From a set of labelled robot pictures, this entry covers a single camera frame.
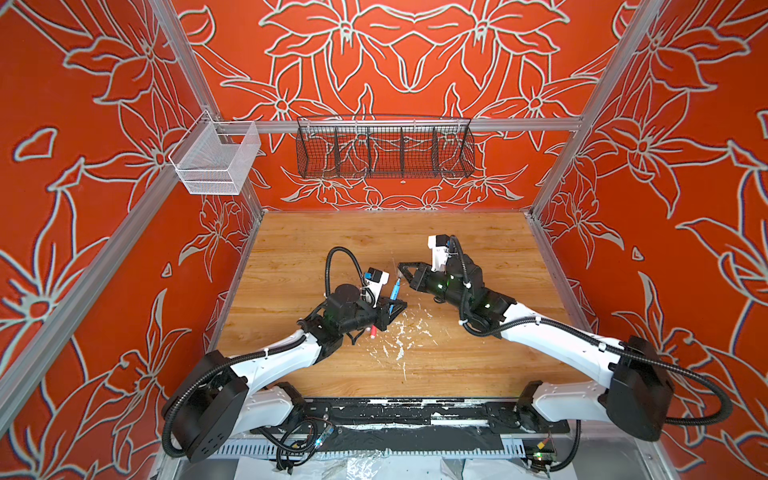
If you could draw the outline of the blue pen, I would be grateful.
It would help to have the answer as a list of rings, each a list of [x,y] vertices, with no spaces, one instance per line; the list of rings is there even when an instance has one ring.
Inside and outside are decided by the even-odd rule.
[[[401,286],[401,279],[397,278],[390,294],[390,309],[389,309],[390,314],[392,314],[394,311],[395,301],[398,299],[400,286]]]

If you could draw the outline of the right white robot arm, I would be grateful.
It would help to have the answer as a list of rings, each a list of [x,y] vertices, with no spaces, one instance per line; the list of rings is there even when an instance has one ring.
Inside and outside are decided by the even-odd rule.
[[[455,306],[472,335],[525,345],[587,376],[570,384],[531,383],[523,398],[535,418],[611,422],[637,439],[660,439],[674,387],[647,341],[620,341],[547,318],[487,288],[470,260],[441,267],[401,262],[398,270],[411,289]]]

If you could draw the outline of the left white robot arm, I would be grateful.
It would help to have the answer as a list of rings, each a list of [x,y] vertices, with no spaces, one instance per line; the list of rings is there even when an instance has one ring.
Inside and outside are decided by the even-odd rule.
[[[199,462],[233,434],[283,424],[300,402],[285,376],[322,362],[369,326],[386,330],[406,308],[404,300],[369,301],[358,287],[343,284],[285,339],[235,357],[205,354],[162,409],[163,451]]]

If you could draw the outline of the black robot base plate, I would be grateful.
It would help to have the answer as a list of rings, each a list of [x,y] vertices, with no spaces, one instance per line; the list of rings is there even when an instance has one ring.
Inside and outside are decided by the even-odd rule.
[[[513,399],[481,398],[314,398],[308,414],[334,424],[324,446],[341,448],[474,448],[497,447],[502,438],[523,441],[526,454],[543,441],[568,438],[566,421],[526,425]]]

